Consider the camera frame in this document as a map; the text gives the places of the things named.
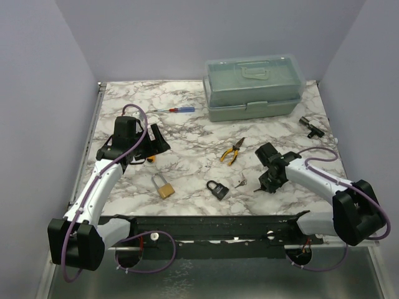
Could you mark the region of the silver keys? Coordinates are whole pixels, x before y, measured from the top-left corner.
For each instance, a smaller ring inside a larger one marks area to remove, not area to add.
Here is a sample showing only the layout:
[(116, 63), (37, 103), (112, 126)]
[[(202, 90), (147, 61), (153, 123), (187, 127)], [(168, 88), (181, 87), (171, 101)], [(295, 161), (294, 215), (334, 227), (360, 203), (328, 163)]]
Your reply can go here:
[(247, 184), (247, 179), (246, 179), (245, 175), (242, 173), (241, 180), (238, 182), (238, 184), (235, 186), (235, 188), (245, 186), (246, 184)]

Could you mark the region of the black padlock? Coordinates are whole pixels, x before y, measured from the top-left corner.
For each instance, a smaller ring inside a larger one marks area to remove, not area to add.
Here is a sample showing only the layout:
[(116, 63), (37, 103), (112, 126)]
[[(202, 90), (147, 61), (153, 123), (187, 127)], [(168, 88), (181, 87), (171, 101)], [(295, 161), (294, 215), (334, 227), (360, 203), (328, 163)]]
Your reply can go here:
[(211, 191), (212, 195), (217, 198), (219, 201), (222, 201), (229, 193), (229, 188), (222, 185), (221, 183), (217, 183), (216, 181), (209, 180), (206, 183), (206, 187)]

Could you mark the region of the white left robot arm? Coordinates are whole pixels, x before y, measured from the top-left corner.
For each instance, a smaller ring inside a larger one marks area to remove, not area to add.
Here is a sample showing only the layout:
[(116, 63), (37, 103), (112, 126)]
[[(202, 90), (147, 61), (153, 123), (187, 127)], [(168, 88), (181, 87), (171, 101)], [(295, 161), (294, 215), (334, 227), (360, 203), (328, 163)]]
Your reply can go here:
[(158, 125), (148, 133), (140, 120), (119, 116), (113, 135), (97, 151), (92, 174), (79, 198), (61, 219), (52, 219), (47, 233), (52, 261), (57, 265), (94, 271), (107, 249), (119, 241), (131, 246), (138, 240), (132, 220), (114, 216), (100, 223), (105, 203), (132, 163), (170, 150)]

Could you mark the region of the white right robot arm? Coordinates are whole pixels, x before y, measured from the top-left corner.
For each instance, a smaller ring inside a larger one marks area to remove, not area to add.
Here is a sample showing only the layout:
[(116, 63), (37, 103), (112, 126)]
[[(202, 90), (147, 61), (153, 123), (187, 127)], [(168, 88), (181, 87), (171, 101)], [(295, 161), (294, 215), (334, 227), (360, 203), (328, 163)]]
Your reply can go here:
[(351, 182), (331, 175), (310, 164), (310, 158), (300, 153), (278, 152), (266, 143), (255, 152), (267, 171), (259, 177), (260, 189), (275, 193), (287, 182), (299, 184), (318, 195), (331, 206), (329, 212), (306, 212), (297, 223), (287, 228), (287, 238), (301, 244), (309, 235), (339, 237), (355, 246), (387, 224), (371, 185), (364, 181)]

